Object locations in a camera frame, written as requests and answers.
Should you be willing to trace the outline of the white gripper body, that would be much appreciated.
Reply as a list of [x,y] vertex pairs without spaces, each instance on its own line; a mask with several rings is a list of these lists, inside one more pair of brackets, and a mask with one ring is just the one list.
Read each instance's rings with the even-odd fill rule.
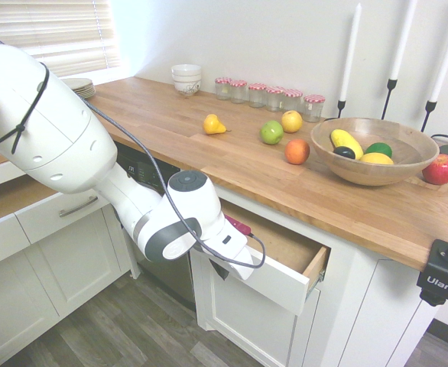
[[247,239],[240,233],[230,221],[225,217],[219,217],[215,223],[207,228],[200,236],[203,243],[213,250],[210,252],[203,249],[208,254],[209,260],[223,266],[229,271],[229,276],[246,281],[253,273],[254,269],[244,265],[237,265],[230,260],[253,265],[253,258],[247,247]]

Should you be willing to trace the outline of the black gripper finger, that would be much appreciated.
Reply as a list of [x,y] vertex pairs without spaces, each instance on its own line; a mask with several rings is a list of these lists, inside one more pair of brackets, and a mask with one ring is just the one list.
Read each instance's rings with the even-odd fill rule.
[[217,275],[223,280],[225,281],[227,279],[227,277],[229,276],[229,271],[226,270],[223,266],[221,266],[220,264],[216,263],[213,260],[209,260],[210,264],[212,265],[213,269],[215,270],[215,272],[217,273]]

